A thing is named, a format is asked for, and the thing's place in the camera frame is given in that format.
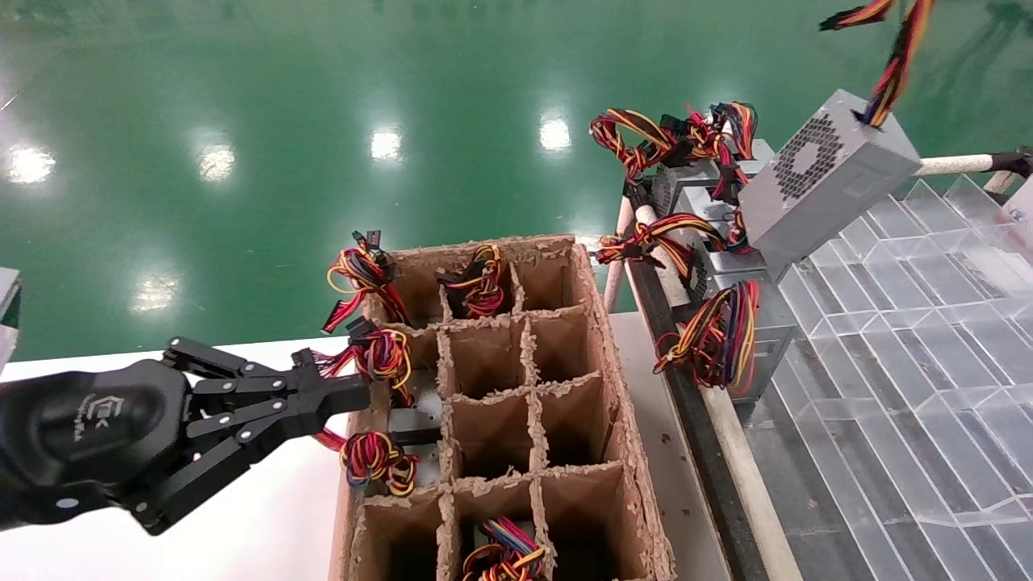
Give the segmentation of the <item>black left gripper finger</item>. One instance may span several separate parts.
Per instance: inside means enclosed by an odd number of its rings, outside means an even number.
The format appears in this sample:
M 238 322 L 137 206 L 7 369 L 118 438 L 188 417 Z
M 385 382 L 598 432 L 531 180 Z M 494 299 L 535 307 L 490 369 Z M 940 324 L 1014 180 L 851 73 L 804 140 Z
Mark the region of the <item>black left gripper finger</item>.
M 326 430 L 328 418 L 370 404 L 368 395 L 288 395 L 200 420 L 185 465 L 130 495 L 129 512 L 145 532 L 163 534 L 284 442 L 310 437 L 338 451 L 344 438 Z
M 328 396 L 367 401 L 368 383 L 361 375 L 326 378 L 314 351 L 291 354 L 291 368 L 276 370 L 254 360 L 175 337 L 165 349 L 165 366 L 199 378 L 192 393 L 204 402 L 261 402 L 299 395 L 316 402 Z

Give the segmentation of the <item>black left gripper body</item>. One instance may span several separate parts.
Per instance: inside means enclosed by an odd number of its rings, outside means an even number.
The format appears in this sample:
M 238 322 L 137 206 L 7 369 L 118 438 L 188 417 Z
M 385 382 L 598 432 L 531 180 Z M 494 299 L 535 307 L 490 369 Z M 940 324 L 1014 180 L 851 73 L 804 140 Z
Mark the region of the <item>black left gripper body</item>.
M 173 477 L 188 467 L 191 384 L 155 360 L 2 385 L 2 528 L 58 525 L 122 508 L 148 533 L 194 511 Z

